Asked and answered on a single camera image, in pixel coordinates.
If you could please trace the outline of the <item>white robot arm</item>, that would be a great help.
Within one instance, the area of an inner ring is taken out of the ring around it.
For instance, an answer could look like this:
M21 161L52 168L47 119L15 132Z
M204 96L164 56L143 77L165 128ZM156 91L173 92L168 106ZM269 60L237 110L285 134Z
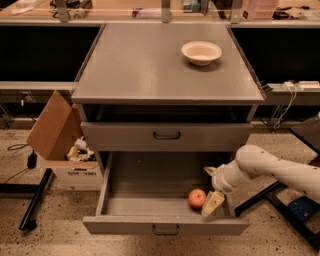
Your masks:
M202 206L203 216L211 215L241 184L268 176L320 203L320 168L278 158L255 145L238 149L235 159L219 167L205 167L212 187Z

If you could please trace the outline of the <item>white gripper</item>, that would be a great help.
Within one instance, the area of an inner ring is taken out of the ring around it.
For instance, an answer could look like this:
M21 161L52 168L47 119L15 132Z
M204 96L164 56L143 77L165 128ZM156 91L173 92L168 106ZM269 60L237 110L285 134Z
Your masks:
M224 176L224 167L225 165L221 165L217 168L204 168L204 171L208 175L212 176L212 186L216 191L210 191L207 194L206 201L201 211L201 214L203 216L209 216L210 214L212 214L224 202L224 194L229 194L233 190L233 187Z

